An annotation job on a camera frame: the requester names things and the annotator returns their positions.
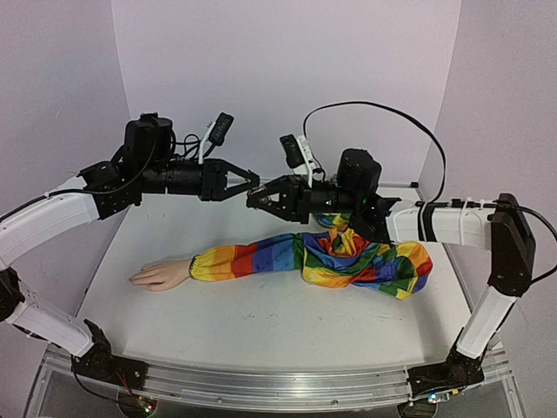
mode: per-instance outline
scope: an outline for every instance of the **white cable tie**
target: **white cable tie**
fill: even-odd
[[[460,216],[459,216],[459,236],[460,236],[460,244],[462,246],[464,246],[464,211],[466,210],[466,207],[468,206],[468,202],[472,200],[472,198],[466,198],[466,200],[464,201],[464,205],[462,206],[462,209],[460,210]]]

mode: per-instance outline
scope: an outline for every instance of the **rainbow sleeve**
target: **rainbow sleeve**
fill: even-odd
[[[314,285],[354,284],[406,299],[424,287],[432,268],[426,249],[418,243],[374,244],[352,229],[333,228],[324,233],[286,233],[248,246],[214,247],[194,259],[190,276],[222,281],[299,270]]]

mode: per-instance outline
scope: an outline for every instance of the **rainbow striped cloth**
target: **rainbow striped cloth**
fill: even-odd
[[[190,276],[221,281],[300,270],[302,278],[314,285],[338,288],[353,284],[397,299],[406,299],[426,285],[433,263],[422,245],[371,243],[347,228],[345,219],[323,216],[322,225],[328,219],[327,226],[338,227],[323,233],[285,233],[248,246],[217,246],[194,258]]]

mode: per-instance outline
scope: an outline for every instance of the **white wall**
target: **white wall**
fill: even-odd
[[[0,3],[0,212],[108,159],[129,120],[108,0]],[[27,254],[20,277],[75,313],[118,223]],[[22,416],[45,344],[0,324],[0,415]]]
[[[113,2],[130,112],[157,110],[177,133],[237,119],[215,152],[263,177],[287,172],[279,137],[320,105],[368,99],[435,126],[460,0]],[[332,173],[347,146],[369,149],[383,181],[419,177],[427,139],[398,117],[351,108],[315,116],[308,136]]]
[[[436,135],[445,146],[445,198],[496,198],[512,192],[557,226],[557,3],[463,2]],[[433,196],[440,162],[432,148],[420,187]],[[531,221],[535,273],[555,264],[553,239]],[[452,249],[477,299],[488,253]],[[555,416],[557,276],[531,288],[503,327],[528,416]]]

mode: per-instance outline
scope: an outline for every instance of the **rainbow fabric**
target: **rainbow fabric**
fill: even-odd
[[[300,270],[303,279],[314,285],[354,284],[398,299],[424,287],[433,263],[422,245],[374,244],[348,229],[345,219],[324,216],[322,225],[338,227],[323,233],[286,233],[248,246],[217,246],[195,257],[190,276],[221,281]]]

